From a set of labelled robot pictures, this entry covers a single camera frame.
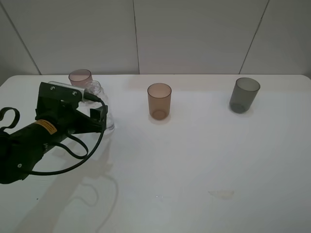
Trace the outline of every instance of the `glass jar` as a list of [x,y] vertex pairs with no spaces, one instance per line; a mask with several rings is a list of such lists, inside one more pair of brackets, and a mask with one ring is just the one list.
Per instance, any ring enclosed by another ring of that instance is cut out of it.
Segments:
[[[86,83],[86,91],[101,98],[102,101],[105,103],[105,105],[108,106],[107,121],[106,121],[107,129],[105,130],[104,135],[113,132],[115,129],[115,122],[111,114],[111,106],[109,104],[108,96],[104,92],[104,89],[102,88],[101,84],[98,81],[89,81]],[[86,101],[86,107],[88,108],[88,110],[90,108],[100,108],[101,106],[102,104],[99,102]]]

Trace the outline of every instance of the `white table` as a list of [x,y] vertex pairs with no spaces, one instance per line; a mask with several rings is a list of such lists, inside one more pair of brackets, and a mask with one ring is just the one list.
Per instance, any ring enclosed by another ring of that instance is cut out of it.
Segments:
[[[311,81],[247,75],[261,90],[238,115],[228,103],[239,77],[94,75],[115,131],[70,173],[0,185],[0,232],[311,232]],[[39,84],[48,81],[69,83],[65,75],[14,76],[0,87],[0,108],[21,113],[10,133],[34,121]],[[157,82],[173,90],[164,121],[148,115],[147,87]],[[97,137],[81,135],[90,147]],[[76,162],[53,149],[34,170]]]

